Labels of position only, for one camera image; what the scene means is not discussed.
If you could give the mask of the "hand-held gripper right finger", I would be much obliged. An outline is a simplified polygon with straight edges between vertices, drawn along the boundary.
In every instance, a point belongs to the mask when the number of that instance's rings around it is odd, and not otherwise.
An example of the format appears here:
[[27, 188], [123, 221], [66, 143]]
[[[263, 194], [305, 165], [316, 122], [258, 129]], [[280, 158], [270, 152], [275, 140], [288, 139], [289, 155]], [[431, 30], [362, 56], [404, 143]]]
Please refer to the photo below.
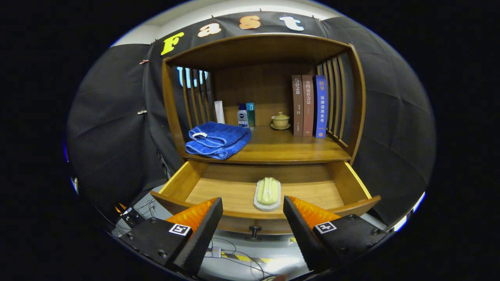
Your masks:
[[351, 264], [391, 236], [358, 215], [340, 216], [294, 196], [284, 197], [283, 212], [315, 273]]

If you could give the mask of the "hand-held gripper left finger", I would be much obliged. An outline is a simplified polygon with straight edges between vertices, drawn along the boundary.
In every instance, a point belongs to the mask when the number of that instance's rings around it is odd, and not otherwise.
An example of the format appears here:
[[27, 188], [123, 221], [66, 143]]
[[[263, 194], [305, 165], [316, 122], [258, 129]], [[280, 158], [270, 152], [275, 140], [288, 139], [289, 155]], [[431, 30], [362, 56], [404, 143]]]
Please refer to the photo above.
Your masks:
[[223, 200], [215, 197], [168, 219], [146, 219], [119, 241], [156, 265], [196, 276], [222, 215]]

